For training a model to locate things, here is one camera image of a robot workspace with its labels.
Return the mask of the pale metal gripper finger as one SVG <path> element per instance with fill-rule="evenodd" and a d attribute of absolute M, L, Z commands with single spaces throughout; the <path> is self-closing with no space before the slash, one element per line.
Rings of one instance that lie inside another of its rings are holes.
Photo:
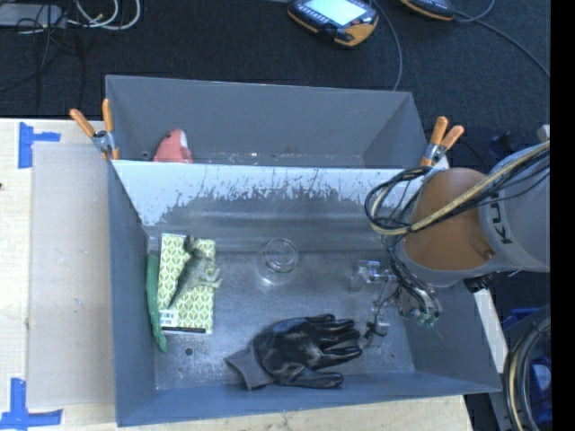
<path fill-rule="evenodd" d="M 387 284 L 394 279 L 394 274 L 380 261 L 357 260 L 348 279 L 348 290 L 356 293 L 367 286 Z"/>
<path fill-rule="evenodd" d="M 375 337 L 384 338 L 390 328 L 390 323 L 385 319 L 385 307 L 379 305 L 373 308 L 373 315 L 366 323 L 364 341 L 370 345 Z"/>

